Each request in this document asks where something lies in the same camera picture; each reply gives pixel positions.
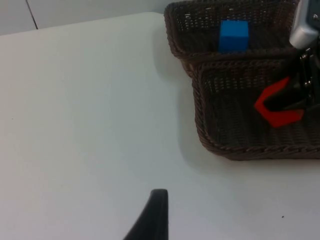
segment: red plastic piece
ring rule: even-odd
[[[262,94],[255,102],[255,109],[270,123],[270,125],[274,128],[278,128],[284,125],[288,125],[297,121],[300,121],[305,113],[303,109],[297,110],[285,110],[285,111],[269,111],[265,105],[264,101],[270,95],[280,91],[283,89],[287,83],[289,82],[290,78],[286,77],[281,81],[270,85],[266,89],[263,90]]]

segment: blue cube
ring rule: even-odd
[[[219,52],[244,52],[248,48],[249,28],[247,21],[221,22]]]

